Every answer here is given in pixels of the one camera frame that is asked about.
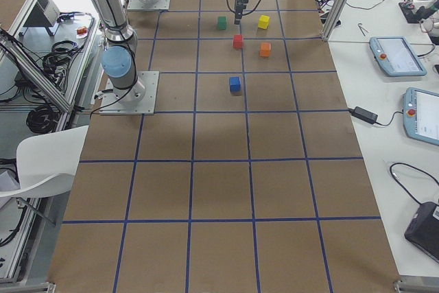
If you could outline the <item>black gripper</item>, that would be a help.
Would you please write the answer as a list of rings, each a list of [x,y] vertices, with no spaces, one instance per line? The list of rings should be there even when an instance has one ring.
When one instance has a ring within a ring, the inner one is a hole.
[[[235,20],[234,24],[239,25],[241,23],[241,18],[246,9],[248,0],[235,0]]]

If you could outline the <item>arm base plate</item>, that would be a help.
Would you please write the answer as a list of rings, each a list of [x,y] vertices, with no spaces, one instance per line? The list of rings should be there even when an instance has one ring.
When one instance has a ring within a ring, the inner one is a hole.
[[[106,89],[112,89],[105,93],[102,98],[100,115],[153,115],[156,105],[158,89],[158,71],[138,71],[137,83],[130,92],[114,89],[108,78]]]
[[[171,0],[126,0],[128,11],[153,12],[168,10]]]

